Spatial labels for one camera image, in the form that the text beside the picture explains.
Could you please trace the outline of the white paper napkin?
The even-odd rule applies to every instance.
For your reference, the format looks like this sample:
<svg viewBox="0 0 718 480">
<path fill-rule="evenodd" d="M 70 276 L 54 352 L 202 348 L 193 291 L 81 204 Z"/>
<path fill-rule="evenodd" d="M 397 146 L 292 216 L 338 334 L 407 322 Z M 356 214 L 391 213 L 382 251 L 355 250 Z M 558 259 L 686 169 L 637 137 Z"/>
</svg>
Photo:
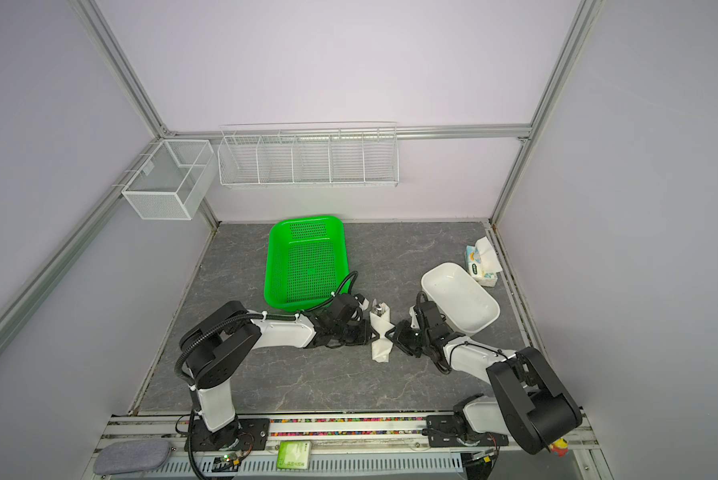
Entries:
<svg viewBox="0 0 718 480">
<path fill-rule="evenodd" d="M 378 363 L 388 363 L 393 342 L 386 337 L 386 334 L 394 327 L 391 322 L 390 307 L 386 303 L 374 300 L 370 308 L 370 322 L 377 333 L 377 337 L 371 343 L 372 359 Z"/>
</svg>

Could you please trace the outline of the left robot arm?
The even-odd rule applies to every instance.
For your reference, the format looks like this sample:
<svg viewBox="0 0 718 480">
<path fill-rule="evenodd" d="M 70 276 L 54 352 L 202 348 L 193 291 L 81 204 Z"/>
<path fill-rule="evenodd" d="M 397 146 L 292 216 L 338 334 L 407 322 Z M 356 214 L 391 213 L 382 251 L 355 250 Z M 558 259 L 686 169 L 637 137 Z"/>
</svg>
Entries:
<svg viewBox="0 0 718 480">
<path fill-rule="evenodd" d="M 174 373 L 189 388 L 193 418 L 188 441 L 200 451 L 236 450 L 243 438 L 262 435 L 246 428 L 233 403 L 231 378 L 256 349 L 292 347 L 337 349 L 363 346 L 379 338 L 370 304 L 360 294 L 336 294 L 294 313 L 269 313 L 229 301 L 179 342 Z"/>
</svg>

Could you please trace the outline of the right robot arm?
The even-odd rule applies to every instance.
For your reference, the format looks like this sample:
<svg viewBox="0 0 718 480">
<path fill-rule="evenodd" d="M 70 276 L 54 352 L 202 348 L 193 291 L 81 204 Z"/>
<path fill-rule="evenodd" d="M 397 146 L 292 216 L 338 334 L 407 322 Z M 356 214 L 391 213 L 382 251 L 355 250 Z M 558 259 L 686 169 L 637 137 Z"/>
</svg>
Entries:
<svg viewBox="0 0 718 480">
<path fill-rule="evenodd" d="M 411 318 L 385 338 L 409 356 L 428 357 L 445 375 L 467 373 L 492 390 L 490 397 L 475 394 L 450 413 L 427 416 L 423 434 L 433 447 L 499 449 L 513 440 L 537 454 L 583 423 L 577 402 L 538 349 L 480 343 L 451 328 L 432 301 L 413 306 Z"/>
</svg>

